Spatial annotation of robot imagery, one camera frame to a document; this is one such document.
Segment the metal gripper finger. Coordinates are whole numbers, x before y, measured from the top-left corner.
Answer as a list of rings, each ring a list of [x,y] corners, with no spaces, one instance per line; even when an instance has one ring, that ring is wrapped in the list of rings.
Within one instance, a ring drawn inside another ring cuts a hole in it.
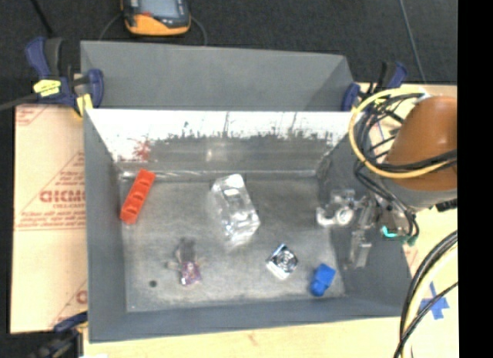
[[[328,200],[317,207],[316,221],[322,228],[345,227],[355,216],[355,191],[353,189],[334,189]]]
[[[352,269],[362,269],[372,249],[372,242],[366,237],[365,231],[355,230],[351,233],[349,265]]]

